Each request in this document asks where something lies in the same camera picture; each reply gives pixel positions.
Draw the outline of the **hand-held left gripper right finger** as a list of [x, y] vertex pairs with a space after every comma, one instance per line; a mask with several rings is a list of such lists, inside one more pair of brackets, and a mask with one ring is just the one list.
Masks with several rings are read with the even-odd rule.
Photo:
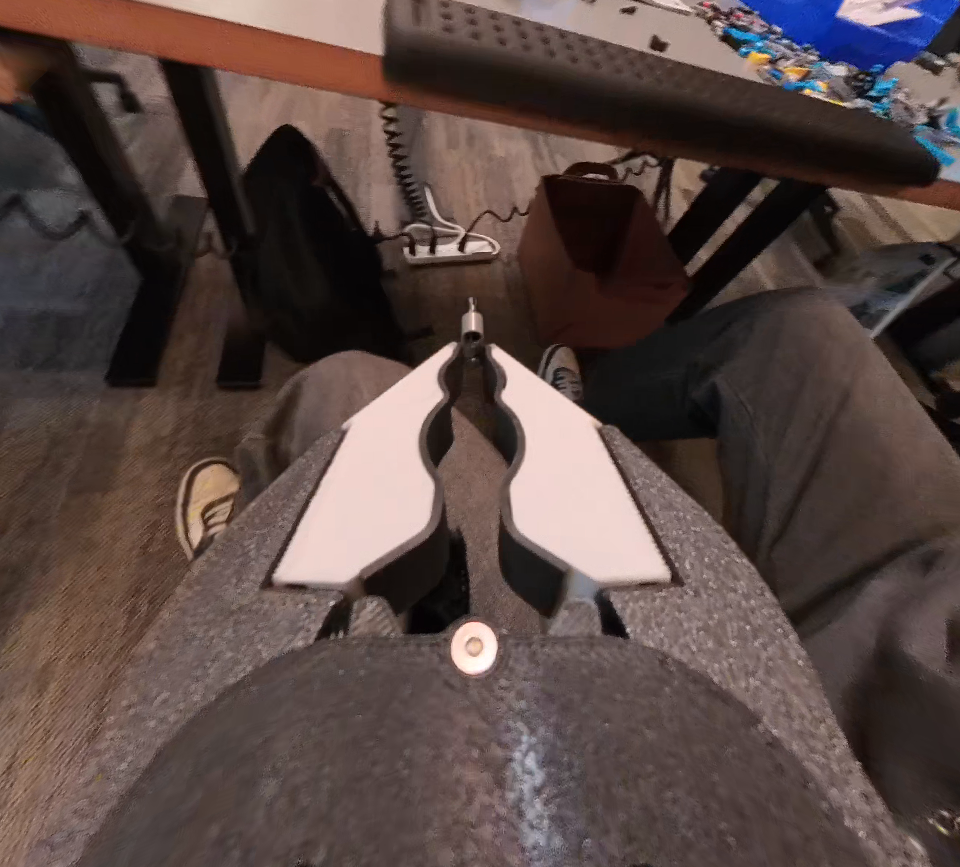
[[598, 420], [497, 345], [486, 348], [494, 443], [507, 464], [499, 565], [524, 601], [671, 583], [671, 566]]

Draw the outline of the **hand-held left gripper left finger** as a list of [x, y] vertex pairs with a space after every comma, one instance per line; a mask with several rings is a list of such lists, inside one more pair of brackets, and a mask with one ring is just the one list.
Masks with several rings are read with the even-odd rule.
[[271, 574], [279, 588], [429, 594], [450, 561], [439, 465], [453, 442], [458, 345], [442, 347], [342, 427]]

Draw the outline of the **small grey connector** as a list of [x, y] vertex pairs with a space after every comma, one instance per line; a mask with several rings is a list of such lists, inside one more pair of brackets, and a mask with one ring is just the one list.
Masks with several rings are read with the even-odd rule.
[[477, 368], [486, 360], [484, 317], [476, 297], [468, 297], [461, 320], [460, 351], [465, 365]]

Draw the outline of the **pile of building block parts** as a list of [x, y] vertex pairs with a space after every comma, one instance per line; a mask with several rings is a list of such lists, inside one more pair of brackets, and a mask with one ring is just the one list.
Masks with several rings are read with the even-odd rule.
[[763, 83], [890, 121], [909, 130], [942, 167], [958, 167], [957, 98], [924, 103], [889, 69], [824, 58], [814, 46], [789, 39], [749, 8], [725, 9], [702, 1], [694, 11]]

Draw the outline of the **black desk leg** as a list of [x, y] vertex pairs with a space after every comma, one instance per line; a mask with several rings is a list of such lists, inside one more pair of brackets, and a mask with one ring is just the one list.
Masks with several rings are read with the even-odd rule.
[[[762, 179], [761, 174], [736, 168], [714, 171], [667, 235], [682, 265], [689, 265], [720, 232]], [[779, 180], [693, 274], [686, 295], [666, 318], [666, 325], [686, 321], [704, 309], [829, 191], [826, 186], [799, 179]]]
[[217, 386], [252, 391], [263, 380], [267, 336], [255, 282], [255, 224], [242, 184], [226, 108], [215, 71], [162, 57], [159, 66], [192, 154], [206, 200], [177, 196], [168, 219], [173, 247], [138, 228], [126, 246], [139, 287], [105, 381], [119, 389], [156, 386], [200, 231], [212, 214], [238, 301], [228, 311]]

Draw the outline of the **person's right shoe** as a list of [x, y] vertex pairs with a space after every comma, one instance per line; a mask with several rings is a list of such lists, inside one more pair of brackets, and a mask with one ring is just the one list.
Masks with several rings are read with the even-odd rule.
[[564, 344], [546, 348], [537, 369], [537, 377], [575, 405], [582, 405], [584, 382], [575, 351]]

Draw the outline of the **person's shoe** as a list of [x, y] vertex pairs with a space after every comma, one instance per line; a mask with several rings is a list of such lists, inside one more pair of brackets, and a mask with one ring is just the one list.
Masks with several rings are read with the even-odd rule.
[[174, 505], [177, 540], [187, 561], [196, 561], [234, 516], [239, 476], [225, 458], [204, 458], [181, 477]]
[[564, 344], [546, 348], [537, 369], [537, 377], [575, 405], [582, 405], [584, 382], [575, 351]]

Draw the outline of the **person's left shoe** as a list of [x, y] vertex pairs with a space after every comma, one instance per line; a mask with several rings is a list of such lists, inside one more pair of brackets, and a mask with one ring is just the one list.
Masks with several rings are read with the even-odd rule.
[[204, 458], [181, 477], [174, 505], [177, 540], [187, 561], [196, 561], [234, 516], [239, 476], [225, 458]]

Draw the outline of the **brown paper bag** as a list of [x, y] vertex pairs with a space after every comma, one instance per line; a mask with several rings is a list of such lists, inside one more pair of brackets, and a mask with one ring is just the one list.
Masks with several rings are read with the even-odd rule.
[[517, 258], [544, 346], [628, 347], [661, 328], [690, 289], [652, 205], [604, 163], [540, 180]]

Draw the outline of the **black backpack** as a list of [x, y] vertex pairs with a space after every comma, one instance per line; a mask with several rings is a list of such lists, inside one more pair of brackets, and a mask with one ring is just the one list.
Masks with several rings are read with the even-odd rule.
[[270, 342], [303, 365], [351, 351], [405, 361], [378, 244], [314, 144], [292, 125], [276, 128], [243, 187]]

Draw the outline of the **person's right leg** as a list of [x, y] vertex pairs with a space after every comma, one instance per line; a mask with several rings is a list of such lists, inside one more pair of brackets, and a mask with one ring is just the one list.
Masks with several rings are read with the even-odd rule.
[[850, 312], [744, 297], [598, 360], [584, 408], [636, 444], [717, 442], [726, 528], [853, 753], [958, 865], [958, 455]]

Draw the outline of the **white power strip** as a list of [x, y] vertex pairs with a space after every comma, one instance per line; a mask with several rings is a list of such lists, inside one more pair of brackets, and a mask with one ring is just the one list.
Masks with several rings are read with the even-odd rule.
[[404, 261], [412, 268], [490, 263], [501, 254], [497, 239], [448, 223], [414, 222], [401, 229], [398, 239]]

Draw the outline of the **grey fabric bag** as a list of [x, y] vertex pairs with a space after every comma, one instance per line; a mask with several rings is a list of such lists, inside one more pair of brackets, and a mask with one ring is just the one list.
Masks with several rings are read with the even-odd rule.
[[1, 115], [2, 375], [103, 375], [138, 273], [30, 108]]

